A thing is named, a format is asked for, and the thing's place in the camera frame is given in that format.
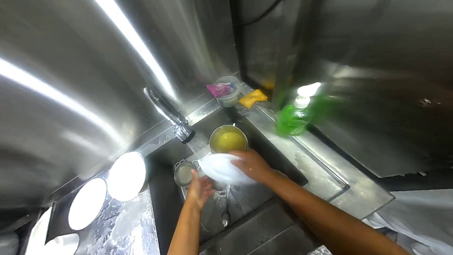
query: spoon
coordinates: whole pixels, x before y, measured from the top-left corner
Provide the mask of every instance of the spoon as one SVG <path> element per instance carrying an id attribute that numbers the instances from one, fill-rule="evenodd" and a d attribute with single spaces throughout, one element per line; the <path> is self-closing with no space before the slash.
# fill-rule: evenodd
<path id="1" fill-rule="evenodd" d="M 222 225 L 223 227 L 227 227 L 231 221 L 231 215 L 228 210 L 228 193 L 230 192 L 230 185 L 226 187 L 226 203 L 225 203 L 225 210 L 222 213 Z"/>

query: stainless steel counter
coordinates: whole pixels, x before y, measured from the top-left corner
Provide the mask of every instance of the stainless steel counter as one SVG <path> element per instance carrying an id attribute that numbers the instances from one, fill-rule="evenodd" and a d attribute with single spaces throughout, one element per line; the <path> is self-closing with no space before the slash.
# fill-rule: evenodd
<path id="1" fill-rule="evenodd" d="M 251 88 L 245 85 L 244 92 L 248 91 L 251 91 Z M 203 103 L 207 101 L 206 97 L 200 97 L 200 100 L 204 100 Z M 212 99 L 186 118 L 190 125 L 194 125 L 219 109 L 216 100 Z M 269 110 L 269 102 L 258 104 L 246 116 L 248 121 L 308 179 L 308 184 L 304 188 L 359 219 L 393 199 L 390 193 L 376 185 L 310 132 L 292 138 L 276 135 L 275 117 L 276 115 Z M 137 144 L 139 146 L 136 149 L 144 156 L 172 140 L 173 128 L 161 122 L 150 129 L 146 137 L 150 139 L 141 145 Z M 97 177 L 105 178 L 106 171 Z M 72 232 L 63 222 L 67 221 L 68 207 L 72 201 L 71 197 L 75 194 L 76 190 L 56 202 L 48 240 Z M 154 219 L 152 201 L 147 188 L 143 189 L 137 198 L 127 202 L 118 202 L 107 196 L 98 218 L 87 228 L 78 231 L 81 244 L 76 254 L 97 255 L 111 252 L 159 254 Z"/>

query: faucet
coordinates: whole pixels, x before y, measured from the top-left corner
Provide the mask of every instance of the faucet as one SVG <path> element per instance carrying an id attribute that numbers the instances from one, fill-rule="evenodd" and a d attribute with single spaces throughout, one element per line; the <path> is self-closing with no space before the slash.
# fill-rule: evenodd
<path id="1" fill-rule="evenodd" d="M 151 102 L 151 104 L 157 109 L 157 111 L 167 119 L 174 127 L 174 136 L 180 140 L 183 144 L 188 143 L 195 136 L 187 120 L 184 117 L 179 117 L 179 114 L 172 113 L 171 110 L 165 106 L 163 102 L 159 101 L 159 98 L 149 88 L 144 88 L 143 93 Z"/>

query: pump dispenser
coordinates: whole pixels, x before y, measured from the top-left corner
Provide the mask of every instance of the pump dispenser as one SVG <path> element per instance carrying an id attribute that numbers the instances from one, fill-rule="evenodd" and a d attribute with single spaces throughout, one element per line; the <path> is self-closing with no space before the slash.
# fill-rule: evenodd
<path id="1" fill-rule="evenodd" d="M 305 129 L 311 119 L 307 106 L 310 97 L 314 96 L 320 82 L 302 86 L 297 90 L 298 96 L 294 102 L 286 105 L 277 120 L 277 133 L 281 136 L 297 136 Z"/>

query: hand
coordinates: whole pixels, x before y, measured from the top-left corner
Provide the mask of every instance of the hand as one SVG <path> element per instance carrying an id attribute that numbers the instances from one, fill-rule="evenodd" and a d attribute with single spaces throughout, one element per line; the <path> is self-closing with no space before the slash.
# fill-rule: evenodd
<path id="1" fill-rule="evenodd" d="M 230 154 L 241 157 L 241 159 L 231 160 L 231 163 L 257 182 L 269 184 L 277 177 L 274 170 L 254 150 L 232 151 Z"/>
<path id="2" fill-rule="evenodd" d="M 197 171 L 192 169 L 192 180 L 190 181 L 189 191 L 187 192 L 186 201 L 193 201 L 199 209 L 203 208 L 206 200 L 216 191 L 212 188 L 212 181 L 207 176 L 198 178 Z"/>

